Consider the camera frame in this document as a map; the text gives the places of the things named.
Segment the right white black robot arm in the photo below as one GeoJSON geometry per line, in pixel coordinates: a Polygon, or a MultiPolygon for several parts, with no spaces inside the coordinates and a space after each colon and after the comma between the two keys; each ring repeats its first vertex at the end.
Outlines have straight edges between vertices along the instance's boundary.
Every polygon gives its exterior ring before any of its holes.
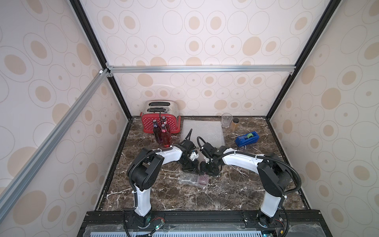
{"type": "Polygon", "coordinates": [[[301,188],[302,180],[298,172],[274,153],[255,155],[225,146],[213,147],[200,136],[196,140],[200,152],[206,159],[199,165],[200,174],[218,176],[222,167],[228,165],[241,167],[259,175],[265,190],[257,217],[262,227],[269,227],[287,195],[301,188]]]}

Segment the single bubble wrap sheet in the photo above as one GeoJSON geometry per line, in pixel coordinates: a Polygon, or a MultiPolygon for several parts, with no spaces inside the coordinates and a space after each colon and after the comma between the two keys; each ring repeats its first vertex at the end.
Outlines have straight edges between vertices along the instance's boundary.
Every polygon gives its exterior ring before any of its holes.
{"type": "Polygon", "coordinates": [[[198,174],[182,173],[179,176],[179,183],[183,185],[191,185],[191,186],[198,187],[196,184],[198,176],[199,176],[198,174]]]}

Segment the red drink bottle front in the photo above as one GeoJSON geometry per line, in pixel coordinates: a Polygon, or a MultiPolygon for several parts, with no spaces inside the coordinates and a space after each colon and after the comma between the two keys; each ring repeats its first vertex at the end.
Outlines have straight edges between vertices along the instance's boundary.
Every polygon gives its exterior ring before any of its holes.
{"type": "Polygon", "coordinates": [[[209,176],[207,174],[199,175],[197,178],[197,186],[198,187],[206,187],[209,184],[209,176]]]}

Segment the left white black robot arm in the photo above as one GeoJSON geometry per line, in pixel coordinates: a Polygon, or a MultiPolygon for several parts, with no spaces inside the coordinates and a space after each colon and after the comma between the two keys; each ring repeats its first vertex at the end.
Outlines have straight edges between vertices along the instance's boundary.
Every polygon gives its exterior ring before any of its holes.
{"type": "Polygon", "coordinates": [[[190,140],[192,129],[179,144],[167,148],[142,149],[127,170],[129,183],[134,194],[133,216],[139,227],[147,227],[152,221],[151,187],[156,182],[161,167],[171,162],[182,165],[182,171],[199,174],[199,154],[190,140]]]}

